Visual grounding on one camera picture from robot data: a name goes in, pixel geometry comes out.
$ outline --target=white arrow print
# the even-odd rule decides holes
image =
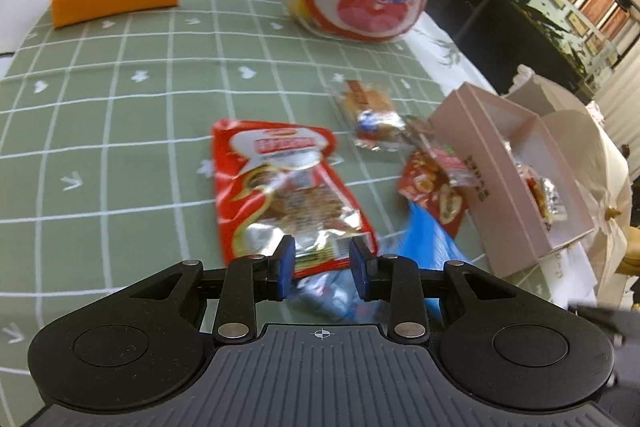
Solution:
[[[9,344],[17,344],[24,340],[24,335],[20,331],[20,328],[18,328],[18,326],[13,322],[9,324],[8,328],[2,328],[2,331],[12,337]]]
[[[68,186],[66,186],[62,190],[71,190],[72,188],[78,188],[80,185],[82,185],[82,178],[80,177],[80,174],[78,174],[78,171],[74,171],[71,174],[70,178],[60,178],[60,181],[63,183],[68,183]]]

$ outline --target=circular cap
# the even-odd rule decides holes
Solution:
[[[417,339],[427,332],[422,324],[415,322],[401,322],[396,325],[394,331],[396,332],[396,335],[400,335],[406,339]]]
[[[114,324],[85,331],[76,340],[74,352],[96,367],[118,367],[139,359],[148,346],[144,331]]]
[[[218,334],[226,339],[241,339],[249,332],[249,328],[239,322],[228,322],[218,328]]]
[[[494,347],[501,357],[523,367],[553,365],[569,352],[569,344],[557,331],[525,324],[498,331]]]

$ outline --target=packaged bread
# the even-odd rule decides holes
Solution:
[[[353,126],[356,146],[374,151],[400,147],[404,121],[383,87],[345,80],[338,90],[338,99]]]

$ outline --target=grid pattern tablecloth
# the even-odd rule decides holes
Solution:
[[[402,230],[403,158],[351,145],[327,95],[340,78],[388,86],[405,113],[443,99],[404,42],[316,38],[280,0],[180,0],[61,30],[43,17],[0,82],[0,425],[41,406],[26,352],[43,325],[183,259],[222,266],[210,178],[221,118],[334,131],[335,169],[376,233]],[[460,242],[481,254],[469,221]],[[258,305],[259,323],[292,320],[324,321]]]

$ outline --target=pink box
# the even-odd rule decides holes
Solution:
[[[506,277],[533,266],[593,230],[574,175],[542,118],[472,84],[453,91],[431,115],[436,134],[476,166],[479,187],[464,189],[490,267]],[[520,178],[514,156],[551,179],[568,213],[550,232]]]

